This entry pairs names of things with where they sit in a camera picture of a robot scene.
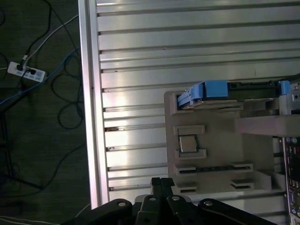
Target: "electronic components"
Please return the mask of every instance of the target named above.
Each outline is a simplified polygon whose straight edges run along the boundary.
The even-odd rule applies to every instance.
[[[300,138],[285,138],[290,212],[300,218]]]

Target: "power strip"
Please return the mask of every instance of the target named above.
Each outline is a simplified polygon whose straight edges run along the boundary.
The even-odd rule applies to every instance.
[[[44,77],[46,75],[46,72],[43,70],[39,70],[39,69],[35,69],[32,67],[26,67],[26,69],[23,69],[23,71],[18,70],[17,69],[17,65],[19,65],[19,63],[16,62],[10,62],[7,72],[13,75],[17,75],[17,76],[23,76],[24,72],[28,69],[33,69],[36,71],[35,74],[31,74],[30,71],[28,71],[25,75],[24,78],[36,81],[36,82],[42,82],[44,80]]]

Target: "plastic slot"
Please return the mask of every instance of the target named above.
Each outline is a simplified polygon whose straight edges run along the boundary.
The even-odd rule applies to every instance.
[[[195,189],[180,190],[181,194],[183,194],[183,193],[191,193],[191,192],[196,192],[196,190]]]
[[[243,189],[248,189],[251,188],[249,185],[244,185],[244,186],[235,186],[234,184],[231,184],[236,190],[243,190]]]

